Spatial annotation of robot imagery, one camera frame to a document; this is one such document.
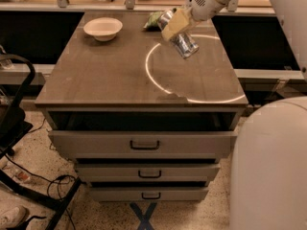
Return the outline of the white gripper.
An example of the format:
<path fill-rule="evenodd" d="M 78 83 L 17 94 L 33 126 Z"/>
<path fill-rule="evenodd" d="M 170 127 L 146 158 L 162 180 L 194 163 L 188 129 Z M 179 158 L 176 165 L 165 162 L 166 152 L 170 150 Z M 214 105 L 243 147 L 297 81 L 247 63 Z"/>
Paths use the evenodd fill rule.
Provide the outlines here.
<path fill-rule="evenodd" d="M 167 10 L 160 16 L 161 34 L 165 41 L 214 17 L 224 6 L 220 0 L 186 0 L 187 7 Z"/>

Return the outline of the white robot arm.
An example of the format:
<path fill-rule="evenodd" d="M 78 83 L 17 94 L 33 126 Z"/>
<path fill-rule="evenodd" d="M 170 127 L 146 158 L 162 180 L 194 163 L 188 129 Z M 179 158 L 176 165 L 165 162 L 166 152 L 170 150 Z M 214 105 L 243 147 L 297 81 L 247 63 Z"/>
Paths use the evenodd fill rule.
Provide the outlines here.
<path fill-rule="evenodd" d="M 302 74 L 307 0 L 270 0 Z M 269 103 L 244 122 L 231 163 L 229 230 L 307 230 L 307 97 Z"/>

